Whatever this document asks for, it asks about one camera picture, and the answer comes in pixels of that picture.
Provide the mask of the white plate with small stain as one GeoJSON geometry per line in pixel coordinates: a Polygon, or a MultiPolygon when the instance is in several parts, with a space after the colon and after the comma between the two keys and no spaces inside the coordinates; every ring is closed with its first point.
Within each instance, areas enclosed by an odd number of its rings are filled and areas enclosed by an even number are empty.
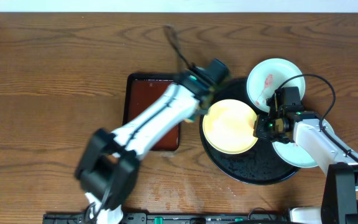
{"type": "Polygon", "coordinates": [[[294,143],[273,142],[275,152],[288,164],[311,168],[320,166],[325,172],[337,163],[338,148],[322,132],[319,119],[296,122],[294,143]]]}

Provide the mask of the yellow plate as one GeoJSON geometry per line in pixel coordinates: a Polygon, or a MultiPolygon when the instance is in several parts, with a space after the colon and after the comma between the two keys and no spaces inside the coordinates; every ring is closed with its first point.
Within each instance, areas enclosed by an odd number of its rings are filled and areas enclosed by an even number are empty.
{"type": "Polygon", "coordinates": [[[241,154],[257,142],[253,135],[256,112],[246,103],[226,99],[214,103],[201,122],[207,142],[219,152],[241,154]]]}

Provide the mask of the white plate with long stain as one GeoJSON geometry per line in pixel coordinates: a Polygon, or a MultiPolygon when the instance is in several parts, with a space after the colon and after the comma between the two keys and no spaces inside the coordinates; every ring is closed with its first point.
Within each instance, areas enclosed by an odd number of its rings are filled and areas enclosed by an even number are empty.
{"type": "Polygon", "coordinates": [[[270,58],[257,64],[249,73],[246,92],[250,101],[261,111],[268,113],[267,99],[286,80],[301,75],[301,70],[282,58],[270,58]]]}

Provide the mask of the teal yellow sponge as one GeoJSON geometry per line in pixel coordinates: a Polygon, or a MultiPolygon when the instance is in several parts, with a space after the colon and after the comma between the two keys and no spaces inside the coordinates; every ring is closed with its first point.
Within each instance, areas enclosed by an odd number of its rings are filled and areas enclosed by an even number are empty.
{"type": "Polygon", "coordinates": [[[186,123],[193,123],[193,122],[195,122],[196,118],[197,118],[197,115],[193,114],[192,116],[190,116],[190,117],[188,117],[188,118],[185,118],[185,119],[184,119],[184,122],[186,122],[186,123]]]}

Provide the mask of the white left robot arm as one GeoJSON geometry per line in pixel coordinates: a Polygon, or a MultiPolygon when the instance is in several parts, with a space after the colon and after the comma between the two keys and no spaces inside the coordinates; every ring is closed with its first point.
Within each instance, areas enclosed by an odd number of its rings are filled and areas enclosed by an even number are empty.
{"type": "Polygon", "coordinates": [[[131,194],[142,159],[178,123],[206,111],[229,70],[187,70],[132,121],[89,139],[75,177],[89,200],[89,223],[119,223],[121,205],[131,194]]]}

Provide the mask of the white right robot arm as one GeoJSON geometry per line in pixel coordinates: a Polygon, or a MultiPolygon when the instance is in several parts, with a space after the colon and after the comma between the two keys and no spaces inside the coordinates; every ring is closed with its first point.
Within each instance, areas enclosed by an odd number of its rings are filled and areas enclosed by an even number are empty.
{"type": "Polygon", "coordinates": [[[302,147],[326,175],[319,207],[290,210],[292,223],[358,223],[358,153],[326,129],[314,111],[260,114],[254,136],[272,142],[294,142],[302,147]]]}

